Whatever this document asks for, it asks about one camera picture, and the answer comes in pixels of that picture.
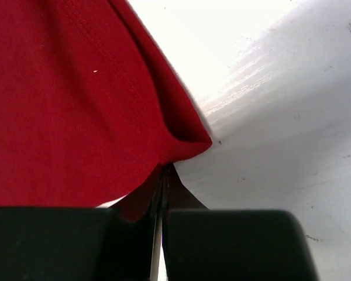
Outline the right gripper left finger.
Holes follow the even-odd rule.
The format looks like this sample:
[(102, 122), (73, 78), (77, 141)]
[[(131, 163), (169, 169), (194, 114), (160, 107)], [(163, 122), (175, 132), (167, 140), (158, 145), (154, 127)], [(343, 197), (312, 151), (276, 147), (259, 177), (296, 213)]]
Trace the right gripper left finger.
[(156, 280), (162, 175), (110, 207), (0, 207), (0, 280)]

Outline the red t-shirt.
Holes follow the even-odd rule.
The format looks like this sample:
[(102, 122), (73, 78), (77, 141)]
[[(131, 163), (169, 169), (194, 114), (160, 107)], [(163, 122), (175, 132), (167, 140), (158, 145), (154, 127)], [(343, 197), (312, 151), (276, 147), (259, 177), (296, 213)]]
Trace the red t-shirt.
[(126, 1), (0, 1), (0, 206), (96, 207), (211, 143)]

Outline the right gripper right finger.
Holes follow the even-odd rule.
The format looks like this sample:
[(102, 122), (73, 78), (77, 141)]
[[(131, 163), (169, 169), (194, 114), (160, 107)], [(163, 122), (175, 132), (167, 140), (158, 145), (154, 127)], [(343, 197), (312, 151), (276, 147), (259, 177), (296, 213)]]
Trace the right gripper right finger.
[(299, 221), (284, 210), (210, 210), (163, 177), (163, 251), (169, 280), (317, 280)]

